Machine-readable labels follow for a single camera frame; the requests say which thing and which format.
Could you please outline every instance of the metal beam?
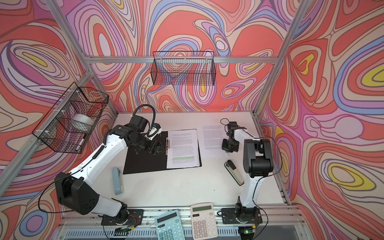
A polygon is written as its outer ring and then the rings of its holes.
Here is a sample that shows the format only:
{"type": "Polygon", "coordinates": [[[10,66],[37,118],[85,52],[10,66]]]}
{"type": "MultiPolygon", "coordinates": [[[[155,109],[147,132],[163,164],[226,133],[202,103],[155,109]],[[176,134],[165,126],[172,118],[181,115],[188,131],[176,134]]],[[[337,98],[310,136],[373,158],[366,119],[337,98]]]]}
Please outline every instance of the metal beam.
{"type": "MultiPolygon", "coordinates": [[[[276,63],[277,57],[214,57],[215,63],[276,63]]],[[[87,63],[153,63],[152,56],[86,56],[87,63]]]]}
{"type": "MultiPolygon", "coordinates": [[[[65,17],[63,11],[61,10],[60,6],[57,4],[57,1],[56,0],[46,0],[45,2],[47,4],[48,8],[50,9],[52,15],[54,16],[57,24],[60,26],[61,30],[63,31],[65,38],[70,42],[70,45],[72,46],[72,48],[76,52],[77,58],[79,58],[80,62],[84,65],[85,69],[87,69],[88,71],[90,71],[93,74],[93,78],[95,80],[95,81],[93,81],[93,83],[95,84],[96,88],[99,91],[107,93],[104,86],[101,84],[100,79],[98,78],[98,76],[93,71],[93,68],[85,59],[86,54],[85,54],[84,50],[82,49],[79,41],[75,37],[75,34],[73,33],[72,28],[69,25],[67,18],[65,17]]],[[[115,107],[113,106],[111,101],[108,102],[108,107],[111,110],[112,114],[114,116],[116,116],[117,112],[116,112],[115,107]]]]}
{"type": "Polygon", "coordinates": [[[261,93],[257,99],[257,102],[255,104],[255,108],[253,109],[253,113],[256,114],[257,110],[259,110],[262,107],[262,104],[265,101],[265,98],[267,97],[272,84],[276,77],[278,77],[278,72],[282,64],[284,63],[285,55],[288,52],[288,49],[293,41],[293,38],[296,35],[297,30],[299,29],[299,26],[304,18],[304,15],[311,4],[312,0],[302,0],[299,3],[299,6],[297,7],[296,13],[293,17],[292,23],[289,26],[289,29],[287,31],[287,35],[285,36],[283,43],[281,45],[279,54],[278,54],[278,60],[276,64],[272,67],[268,78],[265,80],[265,84],[261,90],[261,93]]]}
{"type": "MultiPolygon", "coordinates": [[[[79,81],[77,82],[78,86],[85,86],[89,79],[91,78],[91,73],[86,72],[79,81]]],[[[68,92],[68,94],[62,99],[62,101],[57,105],[56,109],[61,109],[70,99],[73,92],[68,92]]],[[[38,130],[44,130],[48,124],[56,117],[58,111],[53,111],[40,126],[38,130]]],[[[35,136],[31,136],[28,142],[23,146],[23,148],[16,154],[16,156],[11,160],[11,162],[4,168],[0,173],[0,197],[11,185],[15,177],[23,169],[24,165],[29,161],[33,156],[36,150],[42,142],[35,136]]]]}

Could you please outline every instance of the sheet of paper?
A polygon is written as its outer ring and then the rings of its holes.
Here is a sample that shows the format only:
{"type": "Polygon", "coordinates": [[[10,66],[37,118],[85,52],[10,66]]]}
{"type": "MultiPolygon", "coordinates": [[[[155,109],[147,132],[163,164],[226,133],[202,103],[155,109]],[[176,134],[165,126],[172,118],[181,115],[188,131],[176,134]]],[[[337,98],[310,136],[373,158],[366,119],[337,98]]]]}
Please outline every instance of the sheet of paper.
{"type": "Polygon", "coordinates": [[[221,149],[223,139],[228,136],[224,125],[199,125],[199,146],[201,157],[227,157],[221,149]]]}
{"type": "Polygon", "coordinates": [[[197,131],[168,131],[167,168],[186,168],[200,166],[197,131]]]}

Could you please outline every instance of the wire basket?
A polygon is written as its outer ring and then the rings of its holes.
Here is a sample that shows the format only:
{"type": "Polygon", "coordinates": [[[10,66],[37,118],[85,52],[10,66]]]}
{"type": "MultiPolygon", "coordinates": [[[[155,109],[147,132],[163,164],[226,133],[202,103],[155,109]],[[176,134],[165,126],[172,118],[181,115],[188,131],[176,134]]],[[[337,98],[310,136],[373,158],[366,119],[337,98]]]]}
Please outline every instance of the wire basket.
{"type": "Polygon", "coordinates": [[[153,58],[154,85],[215,85],[212,51],[154,51],[153,58]]]}
{"type": "Polygon", "coordinates": [[[62,109],[56,110],[57,115],[41,134],[36,135],[37,127],[32,134],[55,152],[82,153],[108,100],[106,93],[94,88],[77,87],[62,109]]]}

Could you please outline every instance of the clipboard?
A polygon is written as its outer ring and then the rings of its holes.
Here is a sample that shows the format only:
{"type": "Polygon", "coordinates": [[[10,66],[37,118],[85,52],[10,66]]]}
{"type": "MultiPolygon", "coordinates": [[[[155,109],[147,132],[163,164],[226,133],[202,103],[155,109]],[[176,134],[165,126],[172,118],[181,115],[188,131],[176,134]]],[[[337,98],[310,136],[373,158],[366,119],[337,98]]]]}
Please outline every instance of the clipboard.
{"type": "MultiPolygon", "coordinates": [[[[164,152],[157,155],[150,154],[148,151],[142,149],[139,151],[139,154],[136,154],[134,148],[129,147],[127,151],[127,157],[125,159],[123,174],[177,169],[167,169],[167,155],[165,151],[167,146],[167,137],[168,132],[161,132],[153,138],[154,140],[161,142],[164,148],[164,152]]],[[[198,151],[200,161],[199,167],[201,167],[202,164],[199,147],[198,151]]]]}

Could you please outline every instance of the psychedelic wallpaper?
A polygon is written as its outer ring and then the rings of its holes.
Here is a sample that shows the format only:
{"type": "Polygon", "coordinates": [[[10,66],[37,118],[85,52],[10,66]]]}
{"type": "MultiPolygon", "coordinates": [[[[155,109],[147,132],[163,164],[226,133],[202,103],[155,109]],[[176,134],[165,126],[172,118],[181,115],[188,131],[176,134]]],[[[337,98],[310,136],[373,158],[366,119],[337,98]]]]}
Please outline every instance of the psychedelic wallpaper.
{"type": "MultiPolygon", "coordinates": [[[[276,56],[298,2],[289,0],[73,0],[61,9],[86,54],[152,56],[205,51],[276,56]]],[[[271,64],[217,64],[212,86],[153,86],[151,64],[93,64],[117,111],[253,110],[271,64]]]]}
{"type": "MultiPolygon", "coordinates": [[[[74,51],[43,0],[0,1],[0,172],[30,137],[63,91],[83,74],[74,51]]],[[[112,114],[101,121],[81,155],[55,153],[42,145],[0,197],[0,239],[48,239],[60,214],[37,208],[40,192],[100,144],[112,114]]],[[[62,209],[51,187],[43,208],[62,209]]]]}
{"type": "Polygon", "coordinates": [[[384,239],[383,73],[384,1],[315,0],[258,111],[316,239],[384,239]]]}

